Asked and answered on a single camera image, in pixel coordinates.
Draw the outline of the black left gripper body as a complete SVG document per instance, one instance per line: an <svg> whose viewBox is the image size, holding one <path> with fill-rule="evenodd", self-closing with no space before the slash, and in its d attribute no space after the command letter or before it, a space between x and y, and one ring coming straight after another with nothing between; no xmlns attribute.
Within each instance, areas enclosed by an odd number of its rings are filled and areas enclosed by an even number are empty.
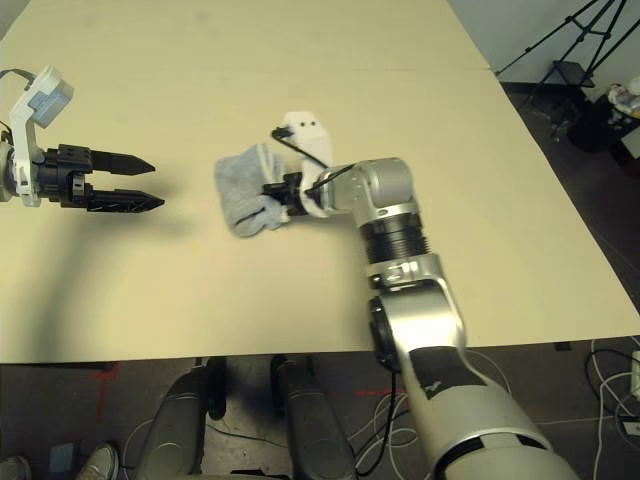
<svg viewBox="0 0 640 480"><path fill-rule="evenodd" d="M49 148L37 169L38 195L63 208L87 208L92 187L85 176L92 171L89 148L66 144Z"/></svg>

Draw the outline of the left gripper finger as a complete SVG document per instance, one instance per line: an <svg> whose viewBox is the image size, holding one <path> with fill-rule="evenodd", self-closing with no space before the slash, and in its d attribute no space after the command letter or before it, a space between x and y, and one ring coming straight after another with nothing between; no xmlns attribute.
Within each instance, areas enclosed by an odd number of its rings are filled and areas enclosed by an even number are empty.
<svg viewBox="0 0 640 480"><path fill-rule="evenodd" d="M141 158L115 152L91 151L92 169L115 175L135 176L155 171L155 167Z"/></svg>
<svg viewBox="0 0 640 480"><path fill-rule="evenodd" d="M89 212L146 212L158 208L164 200L137 190L94 190L88 200Z"/></svg>

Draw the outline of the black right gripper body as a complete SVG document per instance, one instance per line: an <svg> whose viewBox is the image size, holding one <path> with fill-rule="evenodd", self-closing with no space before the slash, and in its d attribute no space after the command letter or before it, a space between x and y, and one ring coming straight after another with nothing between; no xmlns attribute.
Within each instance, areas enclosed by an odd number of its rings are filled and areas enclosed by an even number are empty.
<svg viewBox="0 0 640 480"><path fill-rule="evenodd" d="M305 216L306 209L303 206L300 194L303 174L292 172L283 177L285 183L284 205L289 216Z"/></svg>

